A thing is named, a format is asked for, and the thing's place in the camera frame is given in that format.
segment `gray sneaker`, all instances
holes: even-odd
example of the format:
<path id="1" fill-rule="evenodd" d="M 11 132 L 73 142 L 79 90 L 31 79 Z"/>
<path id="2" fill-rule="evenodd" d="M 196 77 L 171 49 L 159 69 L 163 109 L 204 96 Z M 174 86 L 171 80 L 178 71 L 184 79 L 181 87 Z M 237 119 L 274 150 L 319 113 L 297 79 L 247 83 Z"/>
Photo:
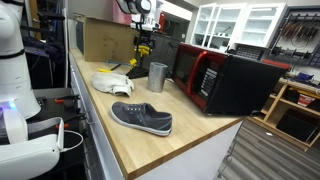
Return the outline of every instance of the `gray sneaker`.
<path id="1" fill-rule="evenodd" d="M 111 107 L 111 115 L 119 124 L 167 136 L 171 132 L 172 116 L 167 112 L 158 112 L 150 104 L 125 104 L 116 102 Z"/>

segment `counter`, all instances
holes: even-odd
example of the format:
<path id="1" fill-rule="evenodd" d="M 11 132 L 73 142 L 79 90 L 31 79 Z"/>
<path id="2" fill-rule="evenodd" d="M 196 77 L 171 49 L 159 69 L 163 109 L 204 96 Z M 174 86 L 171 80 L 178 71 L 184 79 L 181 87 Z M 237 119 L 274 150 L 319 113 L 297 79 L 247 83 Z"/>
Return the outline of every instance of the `counter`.
<path id="1" fill-rule="evenodd" d="M 154 93 L 147 90 L 147 78 L 132 80 L 135 89 L 131 97 L 114 96 L 109 93 L 99 92 L 90 84 L 92 74 L 97 72 L 99 68 L 110 69 L 115 65 L 107 66 L 104 62 L 87 62 L 77 49 L 71 49 L 70 53 L 72 55 L 70 61 L 74 61 L 76 68 L 79 70 L 81 80 L 110 143 L 123 179 L 156 179 L 155 177 L 159 179 L 160 176 L 162 176 L 161 178 L 166 178 L 169 171 L 177 172 L 177 176 L 171 174 L 172 177 L 175 176 L 175 178 L 171 179 L 182 177 L 178 176 L 178 169 L 181 168 L 177 167 L 177 163 L 175 163 L 176 159 L 178 159 L 177 157 L 181 157 L 179 163 L 182 163 L 182 165 L 180 167 L 184 166 L 183 162 L 185 160 L 188 160 L 187 163 L 193 162 L 192 158 L 196 158 L 197 155 L 199 158 L 194 159 L 194 161 L 201 160 L 200 156 L 204 158 L 199 162 L 199 165 L 201 163 L 205 165 L 207 159 L 208 162 L 213 161 L 212 164 L 215 164 L 215 167 L 220 166 L 240 127 L 241 118 L 203 114 L 172 81 L 165 81 L 162 93 Z M 124 66 L 116 69 L 117 72 L 124 74 L 128 70 L 129 68 Z M 158 137 L 118 124 L 110 115 L 110 108 L 116 101 L 125 103 L 147 102 L 158 111 L 170 112 L 173 117 L 171 134 L 167 137 Z M 205 148 L 205 142 L 208 142 L 207 145 L 211 148 L 208 154 L 203 154 L 205 151 L 202 151 L 203 148 L 204 150 L 209 150 Z M 193 173 L 192 171 L 197 168 L 205 169 L 204 167 L 192 167 L 192 164 L 189 165 L 191 167 L 183 170 L 184 174 L 195 174 L 194 177 L 202 177 L 202 175 L 196 175 L 197 172 Z M 171 166 L 177 168 L 177 171 L 175 169 L 170 170 Z M 212 172 L 208 172 L 208 174 L 214 175 L 216 171 L 217 168 L 212 167 Z"/>

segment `metal cup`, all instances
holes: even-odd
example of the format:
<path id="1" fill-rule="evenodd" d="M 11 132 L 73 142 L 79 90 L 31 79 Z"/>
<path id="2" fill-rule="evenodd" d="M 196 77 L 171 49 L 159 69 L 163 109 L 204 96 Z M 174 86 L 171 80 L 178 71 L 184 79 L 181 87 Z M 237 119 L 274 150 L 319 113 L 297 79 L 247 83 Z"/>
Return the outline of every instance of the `metal cup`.
<path id="1" fill-rule="evenodd" d="M 152 92 L 162 92 L 166 71 L 168 66 L 165 64 L 151 62 L 148 76 L 147 89 Z"/>

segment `cardboard box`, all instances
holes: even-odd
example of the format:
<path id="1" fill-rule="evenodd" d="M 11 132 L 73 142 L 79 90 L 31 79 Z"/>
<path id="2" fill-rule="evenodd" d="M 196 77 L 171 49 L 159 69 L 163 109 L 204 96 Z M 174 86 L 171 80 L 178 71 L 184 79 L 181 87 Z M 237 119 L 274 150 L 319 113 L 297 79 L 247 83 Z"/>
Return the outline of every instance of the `cardboard box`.
<path id="1" fill-rule="evenodd" d="M 133 40 L 139 32 L 127 25 L 90 17 L 83 22 L 84 58 L 86 61 L 129 62 L 135 57 Z"/>

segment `red microwave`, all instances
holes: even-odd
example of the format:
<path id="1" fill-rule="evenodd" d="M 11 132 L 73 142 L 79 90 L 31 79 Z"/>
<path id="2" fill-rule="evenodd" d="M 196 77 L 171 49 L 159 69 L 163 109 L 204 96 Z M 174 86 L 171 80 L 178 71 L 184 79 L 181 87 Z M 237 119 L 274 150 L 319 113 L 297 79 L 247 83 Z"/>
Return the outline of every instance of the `red microwave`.
<path id="1" fill-rule="evenodd" d="M 172 80 L 207 114 L 260 112 L 285 69 L 180 44 Z"/>

